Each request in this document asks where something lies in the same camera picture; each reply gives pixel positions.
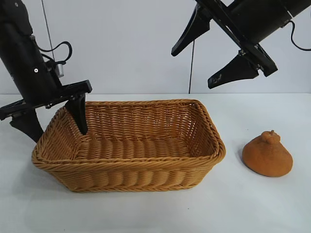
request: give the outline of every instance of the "orange object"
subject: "orange object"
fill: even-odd
[[[281,137],[274,130],[263,132],[245,145],[242,152],[244,163],[264,176],[286,175],[292,170],[293,158],[280,140]]]

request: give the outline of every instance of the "cable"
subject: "cable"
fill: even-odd
[[[67,46],[68,46],[68,48],[69,48],[69,54],[68,54],[68,57],[67,57],[65,60],[63,60],[63,61],[55,62],[55,61],[54,61],[52,58],[50,58],[49,56],[44,55],[45,58],[48,58],[48,59],[50,59],[51,61],[55,62],[56,65],[57,65],[57,64],[63,64],[63,65],[66,64],[66,61],[68,61],[68,60],[71,58],[71,56],[72,56],[72,46],[71,46],[71,44],[70,44],[68,41],[63,41],[62,43],[60,43],[59,45],[57,45],[54,49],[51,49],[51,50],[44,50],[44,49],[42,49],[42,48],[40,48],[40,47],[38,46],[38,44],[37,44],[37,42],[36,42],[34,36],[31,36],[31,39],[32,39],[32,41],[34,42],[35,46],[36,46],[40,51],[42,51],[42,52],[52,52],[52,51],[54,51],[55,49],[57,49],[58,47],[60,47],[61,45],[67,45]]]
[[[289,24],[289,23],[291,23],[292,25],[293,25],[293,29],[292,29],[292,34],[291,34],[291,41],[292,41],[292,44],[293,45],[295,45],[298,49],[300,49],[300,50],[303,50],[303,51],[311,51],[311,49],[304,49],[304,48],[302,48],[302,47],[299,47],[295,42],[294,42],[294,32],[295,32],[295,28],[296,28],[296,25],[295,25],[295,23],[293,22],[293,21],[288,21],[286,24],[285,24],[285,26],[287,25],[287,24]]]

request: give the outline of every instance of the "white backdrop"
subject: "white backdrop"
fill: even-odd
[[[41,47],[50,48],[41,0],[23,0]],[[179,56],[171,48],[180,37],[196,4],[193,0],[43,0],[53,46],[63,40],[74,48],[62,82],[90,79],[94,94],[187,93],[192,45]],[[310,9],[297,16],[295,40],[311,47]],[[238,47],[213,22],[196,40],[192,93],[311,92],[311,52],[290,42],[291,26],[266,38],[261,45],[279,71],[265,78],[229,83],[213,90],[207,79],[225,66]],[[67,56],[66,47],[55,52]],[[0,94],[18,93],[0,65]]]

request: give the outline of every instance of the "white tabletop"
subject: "white tabletop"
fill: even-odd
[[[68,191],[31,163],[35,146],[0,123],[1,233],[309,233],[311,94],[88,95],[88,100],[197,99],[223,139],[224,160],[195,188],[172,192]],[[0,106],[19,96],[0,96]],[[60,105],[38,110],[46,127]],[[243,146],[275,130],[292,171],[267,178],[240,160]]]

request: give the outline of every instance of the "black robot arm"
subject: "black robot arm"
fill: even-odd
[[[311,0],[234,0],[229,6],[221,0],[196,1],[190,22],[173,47],[172,55],[178,55],[209,31],[212,19],[241,48],[228,65],[208,79],[209,88],[253,79],[259,75],[258,70],[262,70],[265,76],[277,71],[259,42],[311,5]]]
[[[43,134],[35,109],[68,101],[67,110],[82,134],[87,133],[85,94],[92,91],[89,81],[62,85],[62,65],[41,54],[21,0],[0,0],[0,57],[23,99],[0,108],[0,120],[12,117],[11,125],[35,142]],[[69,57],[72,49],[69,46]]]

